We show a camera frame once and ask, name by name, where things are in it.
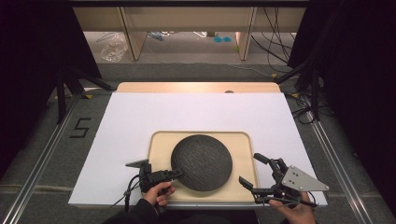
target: black cloth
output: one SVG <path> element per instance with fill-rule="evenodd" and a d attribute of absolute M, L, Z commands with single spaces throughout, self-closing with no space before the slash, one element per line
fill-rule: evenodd
<path fill-rule="evenodd" d="M 119 212 L 103 224 L 157 224 L 160 223 L 155 208 L 146 200 L 140 199 L 129 213 Z"/>
<path fill-rule="evenodd" d="M 205 214 L 196 214 L 181 221 L 160 221 L 160 219 L 161 218 L 159 218 L 155 208 L 148 201 L 140 199 L 131 212 L 119 212 L 102 224 L 231 224 L 231 222 L 224 217 L 209 216 Z"/>

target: blue object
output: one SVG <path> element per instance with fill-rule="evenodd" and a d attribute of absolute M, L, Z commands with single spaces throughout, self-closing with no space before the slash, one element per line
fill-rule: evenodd
<path fill-rule="evenodd" d="M 221 40 L 221 37 L 218 37 L 218 36 L 216 36 L 215 38 L 213 38 L 213 40 L 215 41 L 215 42 L 221 42 L 222 40 Z"/>
<path fill-rule="evenodd" d="M 231 42 L 231 38 L 226 36 L 226 37 L 223 38 L 223 41 L 224 42 Z"/>

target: handle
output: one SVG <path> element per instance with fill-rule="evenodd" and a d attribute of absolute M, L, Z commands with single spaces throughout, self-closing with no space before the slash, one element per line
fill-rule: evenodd
<path fill-rule="evenodd" d="M 169 191 L 170 188 L 171 188 L 171 187 L 168 187 L 168 188 L 166 188 L 166 189 L 161 189 L 161 191 L 158 192 L 157 195 L 158 195 L 158 196 L 161 196 L 161 195 L 167 193 L 167 192 Z M 157 212 L 158 212 L 159 215 L 162 214 L 162 213 L 164 213 L 164 212 L 166 212 L 166 206 L 160 206 L 158 203 L 155 203 L 155 204 L 154 204 L 154 208 L 157 210 Z"/>

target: finger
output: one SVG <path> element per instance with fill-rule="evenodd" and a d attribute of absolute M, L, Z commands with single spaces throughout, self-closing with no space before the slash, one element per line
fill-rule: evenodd
<path fill-rule="evenodd" d="M 291 210 L 282 202 L 279 202 L 277 200 L 270 200 L 268 203 L 273 206 L 276 211 L 283 214 L 283 216 L 288 217 L 290 215 Z"/>
<path fill-rule="evenodd" d="M 175 193 L 176 189 L 174 187 L 170 187 L 168 191 L 166 191 L 166 197 L 169 197 L 171 194 Z"/>
<path fill-rule="evenodd" d="M 159 206 L 166 206 L 166 205 L 168 205 L 168 201 L 167 200 L 162 200 L 162 201 L 158 202 L 158 205 Z"/>
<path fill-rule="evenodd" d="M 160 201 L 164 201 L 164 200 L 166 200 L 168 197 L 166 196 L 166 195 L 161 195 L 161 196 L 158 196 L 157 197 L 157 203 L 159 203 Z"/>
<path fill-rule="evenodd" d="M 162 189 L 167 189 L 171 186 L 171 182 L 161 182 L 158 185 L 152 187 L 157 193 L 162 192 Z"/>
<path fill-rule="evenodd" d="M 311 199 L 307 192 L 301 192 L 301 199 L 305 202 L 311 203 Z"/>

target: sleeve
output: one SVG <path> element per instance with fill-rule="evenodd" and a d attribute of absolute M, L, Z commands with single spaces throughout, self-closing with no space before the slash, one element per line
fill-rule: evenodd
<path fill-rule="evenodd" d="M 119 212 L 103 224 L 158 224 L 158 214 L 155 208 L 146 200 L 140 199 L 131 212 Z"/>

